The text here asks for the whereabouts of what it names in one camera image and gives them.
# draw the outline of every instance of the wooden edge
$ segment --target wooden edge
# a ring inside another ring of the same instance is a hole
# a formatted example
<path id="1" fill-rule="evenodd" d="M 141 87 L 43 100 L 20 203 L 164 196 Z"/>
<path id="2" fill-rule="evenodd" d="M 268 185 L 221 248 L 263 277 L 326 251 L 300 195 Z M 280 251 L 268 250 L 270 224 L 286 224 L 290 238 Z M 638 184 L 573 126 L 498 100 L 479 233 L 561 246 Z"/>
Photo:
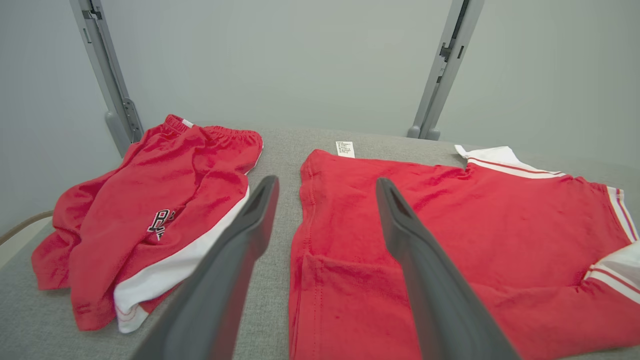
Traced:
<path id="1" fill-rule="evenodd" d="M 23 230 L 25 227 L 33 224 L 34 222 L 38 221 L 38 220 L 42 220 L 44 218 L 48 218 L 53 216 L 53 210 L 51 211 L 45 211 L 43 213 L 39 213 L 37 215 L 34 215 L 30 218 L 28 218 L 27 220 L 19 223 L 18 225 L 14 226 L 13 229 L 9 230 L 6 234 L 0 236 L 0 245 L 4 244 L 5 241 L 9 240 L 11 237 L 13 237 L 13 235 L 16 235 L 17 233 L 19 233 L 21 230 Z"/>

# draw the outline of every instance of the red stripe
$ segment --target red stripe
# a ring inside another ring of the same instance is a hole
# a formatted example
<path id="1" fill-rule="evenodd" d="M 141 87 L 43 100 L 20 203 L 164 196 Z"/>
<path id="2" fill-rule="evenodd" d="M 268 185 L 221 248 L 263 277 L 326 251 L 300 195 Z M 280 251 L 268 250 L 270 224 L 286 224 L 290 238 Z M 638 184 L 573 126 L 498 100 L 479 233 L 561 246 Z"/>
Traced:
<path id="1" fill-rule="evenodd" d="M 629 231 L 631 231 L 631 236 L 634 237 L 634 241 L 638 241 L 636 233 L 634 232 L 634 227 L 633 227 L 633 225 L 631 225 L 631 220 L 629 220 L 629 216 L 627 215 L 627 212 L 625 211 L 625 207 L 622 206 L 622 201 L 620 201 L 620 197 L 621 197 L 620 196 L 620 189 L 616 189 L 616 194 L 618 195 L 618 196 L 616 196 L 618 198 L 618 206 L 622 210 L 622 214 L 625 216 L 625 220 L 627 221 L 627 225 L 629 226 Z"/>
<path id="2" fill-rule="evenodd" d="M 512 168 L 513 170 L 520 170 L 520 171 L 526 171 L 526 172 L 530 172 L 532 174 L 552 174 L 552 175 L 558 175 L 558 174 L 562 174 L 561 171 L 558 172 L 548 172 L 548 171 L 532 171 L 532 170 L 527 170 L 524 168 L 520 168 L 520 167 L 512 167 L 511 165 L 504 165 L 504 164 L 497 164 L 497 163 L 492 163 L 491 161 L 486 161 L 486 160 L 480 160 L 477 158 L 469 158 L 470 160 L 476 160 L 476 161 L 480 161 L 481 163 L 487 163 L 487 164 L 491 164 L 491 165 L 497 165 L 499 167 L 508 167 L 508 168 Z"/>
<path id="3" fill-rule="evenodd" d="M 619 277 L 617 277 L 617 276 L 613 275 L 612 273 L 610 273 L 610 272 L 608 272 L 608 271 L 606 271 L 606 270 L 602 270 L 602 269 L 598 269 L 598 268 L 596 268 L 596 269 L 593 269 L 593 271 L 602 272 L 603 274 L 605 274 L 606 276 L 610 277 L 611 279 L 614 279 L 614 280 L 618 281 L 620 284 L 622 284 L 622 285 L 624 285 L 624 286 L 626 286 L 626 287 L 630 288 L 631 290 L 635 291 L 636 293 L 640 294 L 640 290 L 638 290 L 638 289 L 636 289 L 635 287 L 633 287 L 633 286 L 631 286 L 631 285 L 627 284 L 627 282 L 626 282 L 626 281 L 624 281 L 624 280 L 620 279 Z"/>

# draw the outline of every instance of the elastic waistband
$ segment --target elastic waistband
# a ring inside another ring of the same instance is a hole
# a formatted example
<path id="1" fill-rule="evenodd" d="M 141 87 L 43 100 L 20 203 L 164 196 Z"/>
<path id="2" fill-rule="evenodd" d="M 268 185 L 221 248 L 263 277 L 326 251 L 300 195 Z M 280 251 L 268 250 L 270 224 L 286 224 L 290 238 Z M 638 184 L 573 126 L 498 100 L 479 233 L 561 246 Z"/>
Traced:
<path id="1" fill-rule="evenodd" d="M 184 133 L 187 130 L 192 128 L 191 126 L 187 126 L 183 122 L 183 120 L 184 119 L 179 117 L 179 116 L 176 116 L 174 114 L 169 114 L 169 115 L 167 115 L 166 119 L 164 120 L 164 125 L 172 128 L 174 131 L 177 131 L 178 133 L 182 134 L 182 133 Z M 228 136 L 244 136 L 244 135 L 255 136 L 255 135 L 258 135 L 255 131 L 252 131 L 252 130 L 235 130 L 235 129 L 228 129 L 228 128 L 223 127 L 223 126 L 198 126 L 198 125 L 193 125 L 193 127 L 199 127 L 200 129 L 204 130 L 206 133 L 209 133 L 209 134 L 212 134 L 212 135 L 213 134 L 228 135 Z"/>

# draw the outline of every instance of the clothing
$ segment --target clothing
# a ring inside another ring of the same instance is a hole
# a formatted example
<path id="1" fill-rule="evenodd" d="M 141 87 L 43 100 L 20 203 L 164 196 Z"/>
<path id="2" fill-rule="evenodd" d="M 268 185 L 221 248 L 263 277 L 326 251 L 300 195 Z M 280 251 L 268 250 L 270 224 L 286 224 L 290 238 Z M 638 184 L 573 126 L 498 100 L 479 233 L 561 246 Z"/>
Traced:
<path id="1" fill-rule="evenodd" d="M 80 330 L 116 316 L 136 330 L 242 208 L 261 151 L 256 132 L 167 116 L 117 169 L 60 197 L 31 257 L 38 287 L 71 288 Z"/>
<path id="2" fill-rule="evenodd" d="M 619 189 L 467 152 L 466 169 L 314 151 L 291 251 L 291 359 L 420 359 L 376 202 L 391 179 L 524 359 L 640 344 L 640 245 Z"/>

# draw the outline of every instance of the metal frame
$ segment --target metal frame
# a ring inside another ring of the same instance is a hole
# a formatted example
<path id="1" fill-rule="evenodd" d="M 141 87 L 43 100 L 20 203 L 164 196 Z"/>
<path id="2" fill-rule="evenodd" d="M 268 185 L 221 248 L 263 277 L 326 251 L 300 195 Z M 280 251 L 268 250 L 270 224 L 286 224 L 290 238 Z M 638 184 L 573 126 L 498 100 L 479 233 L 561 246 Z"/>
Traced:
<path id="1" fill-rule="evenodd" d="M 122 157 L 130 144 L 142 139 L 143 128 L 129 97 L 100 0 L 70 0 L 84 47 L 91 61 L 108 112 L 105 121 Z"/>
<path id="2" fill-rule="evenodd" d="M 429 140 L 440 138 L 440 132 L 435 126 L 456 79 L 483 6 L 484 0 L 452 1 L 440 38 L 442 46 L 431 65 L 422 100 L 407 137 Z"/>

